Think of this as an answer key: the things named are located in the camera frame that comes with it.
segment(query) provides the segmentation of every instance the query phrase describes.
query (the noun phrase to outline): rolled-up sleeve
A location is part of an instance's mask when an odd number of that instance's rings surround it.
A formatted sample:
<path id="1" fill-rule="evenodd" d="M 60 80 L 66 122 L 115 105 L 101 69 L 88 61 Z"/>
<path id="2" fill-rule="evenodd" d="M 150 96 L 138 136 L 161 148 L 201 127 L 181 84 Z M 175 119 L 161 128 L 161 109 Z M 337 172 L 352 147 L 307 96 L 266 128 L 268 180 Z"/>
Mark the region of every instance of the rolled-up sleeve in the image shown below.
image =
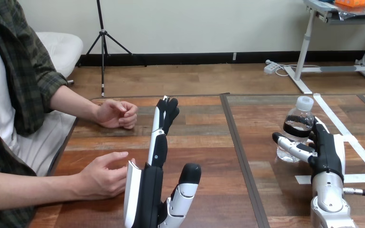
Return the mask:
<path id="1" fill-rule="evenodd" d="M 41 92 L 45 112 L 50 109 L 50 100 L 61 87 L 67 86 L 67 80 L 56 71 L 47 49 L 38 38 L 36 32 L 28 25 L 22 7 L 14 1 L 13 21 L 16 25 L 18 39 L 27 50 L 31 64 L 36 72 L 36 81 Z"/>

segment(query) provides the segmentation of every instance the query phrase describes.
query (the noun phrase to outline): orange object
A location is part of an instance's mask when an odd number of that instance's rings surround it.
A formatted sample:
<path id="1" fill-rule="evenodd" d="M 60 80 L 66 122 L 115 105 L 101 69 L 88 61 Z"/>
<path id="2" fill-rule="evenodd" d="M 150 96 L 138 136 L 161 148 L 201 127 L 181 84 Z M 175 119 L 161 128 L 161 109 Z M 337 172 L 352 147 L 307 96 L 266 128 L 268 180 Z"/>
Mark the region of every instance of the orange object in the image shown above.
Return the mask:
<path id="1" fill-rule="evenodd" d="M 335 0 L 335 2 L 350 7 L 365 6 L 365 0 Z"/>

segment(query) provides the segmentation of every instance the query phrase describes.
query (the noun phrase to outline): wooden table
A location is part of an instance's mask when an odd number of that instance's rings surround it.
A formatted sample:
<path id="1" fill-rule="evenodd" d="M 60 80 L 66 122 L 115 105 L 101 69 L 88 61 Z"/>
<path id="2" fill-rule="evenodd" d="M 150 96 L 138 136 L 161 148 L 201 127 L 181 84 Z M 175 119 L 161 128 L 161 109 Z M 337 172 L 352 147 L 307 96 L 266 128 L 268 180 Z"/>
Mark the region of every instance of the wooden table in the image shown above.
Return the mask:
<path id="1" fill-rule="evenodd" d="M 147 161 L 154 107 L 162 97 L 123 98 L 139 107 L 131 130 L 104 129 L 79 121 L 60 157 L 54 175 L 80 172 L 95 157 L 128 151 L 140 167 Z M 178 183 L 184 164 L 202 167 L 202 178 L 182 228 L 256 227 L 220 97 L 177 97 L 180 114 L 167 136 L 169 151 L 163 167 L 162 200 Z M 94 100 L 100 104 L 103 100 Z M 114 164 L 121 167 L 126 160 Z M 71 202 L 41 207 L 31 228 L 123 228 L 124 195 L 109 200 Z"/>
<path id="2" fill-rule="evenodd" d="M 185 163 L 202 167 L 201 183 L 182 228 L 310 227 L 311 185 L 296 175 L 310 175 L 307 164 L 276 159 L 271 134 L 281 131 L 298 95 L 181 96 L 180 115 L 167 136 L 162 200 L 166 199 Z M 365 148 L 365 96 L 322 96 Z M 129 151 L 143 167 L 147 160 L 154 107 L 161 97 L 115 98 L 139 106 L 133 130 L 105 129 L 78 121 L 53 175 L 80 172 L 95 157 Z M 101 104 L 103 99 L 93 102 Z M 313 113 L 332 133 L 339 133 L 315 103 Z M 365 163 L 346 146 L 346 173 L 365 174 Z M 116 162 L 114 168 L 126 161 Z M 365 188 L 365 183 L 345 184 Z M 346 196 L 352 218 L 365 228 L 365 197 Z M 99 201 L 40 207 L 31 228 L 123 228 L 124 195 Z"/>
<path id="3" fill-rule="evenodd" d="M 298 96 L 229 95 L 227 100 L 240 136 L 242 150 L 259 193 L 262 216 L 270 227 L 310 227 L 310 184 L 299 184 L 295 176 L 311 175 L 305 162 L 290 164 L 276 157 L 273 132 L 281 132 L 283 120 Z M 365 102 L 356 95 L 322 96 L 335 115 L 365 149 Z M 317 102 L 312 112 L 331 133 L 339 133 Z M 345 143 L 346 174 L 365 174 L 365 162 Z M 365 189 L 365 183 L 345 183 L 345 187 Z M 346 195 L 351 217 L 365 228 L 365 197 Z"/>

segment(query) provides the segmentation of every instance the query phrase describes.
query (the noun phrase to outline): tripod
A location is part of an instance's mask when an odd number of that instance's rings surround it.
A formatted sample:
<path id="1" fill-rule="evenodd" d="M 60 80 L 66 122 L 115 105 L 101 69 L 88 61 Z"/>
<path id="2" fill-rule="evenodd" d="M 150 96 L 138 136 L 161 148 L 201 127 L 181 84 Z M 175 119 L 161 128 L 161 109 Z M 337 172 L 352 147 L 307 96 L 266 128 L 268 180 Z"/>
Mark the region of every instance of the tripod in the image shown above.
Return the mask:
<path id="1" fill-rule="evenodd" d="M 105 67 L 105 61 L 107 61 L 107 58 L 110 56 L 110 54 L 107 51 L 107 43 L 106 43 L 106 36 L 108 36 L 110 39 L 112 39 L 116 44 L 118 44 L 122 49 L 124 49 L 128 54 L 135 57 L 128 49 L 126 49 L 124 46 L 122 46 L 118 41 L 116 41 L 106 30 L 104 30 L 103 25 L 103 17 L 101 16 L 101 7 L 100 7 L 100 0 L 97 0 L 97 9 L 98 9 L 98 17 L 100 19 L 100 27 L 101 31 L 99 32 L 99 35 L 97 36 L 96 40 L 94 41 L 92 47 L 90 47 L 89 51 L 87 52 L 86 56 L 90 54 L 93 47 L 96 45 L 98 39 L 101 37 L 101 96 L 104 97 L 104 67 Z M 143 63 L 145 67 L 147 67 L 146 62 L 144 60 L 140 60 L 140 62 Z"/>

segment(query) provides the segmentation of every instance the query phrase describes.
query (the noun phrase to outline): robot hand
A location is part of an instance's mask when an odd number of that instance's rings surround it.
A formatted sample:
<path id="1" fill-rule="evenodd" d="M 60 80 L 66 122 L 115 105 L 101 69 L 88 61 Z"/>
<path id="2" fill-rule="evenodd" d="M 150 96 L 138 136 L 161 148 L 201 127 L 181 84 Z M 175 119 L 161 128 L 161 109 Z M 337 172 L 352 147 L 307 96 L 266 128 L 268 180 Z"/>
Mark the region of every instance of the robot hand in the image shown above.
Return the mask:
<path id="1" fill-rule="evenodd" d="M 198 164 L 186 164 L 171 197 L 161 202 L 163 164 L 167 157 L 166 135 L 180 113 L 178 101 L 164 97 L 157 103 L 149 156 L 143 170 L 131 161 L 124 199 L 126 228 L 178 228 L 185 219 L 201 178 Z"/>
<path id="2" fill-rule="evenodd" d="M 309 163 L 313 170 L 311 183 L 311 220 L 314 228 L 356 228 L 350 218 L 350 206 L 343 198 L 345 147 L 341 135 L 330 134 L 317 117 L 309 146 L 294 142 L 280 133 L 273 140 L 288 153 Z"/>

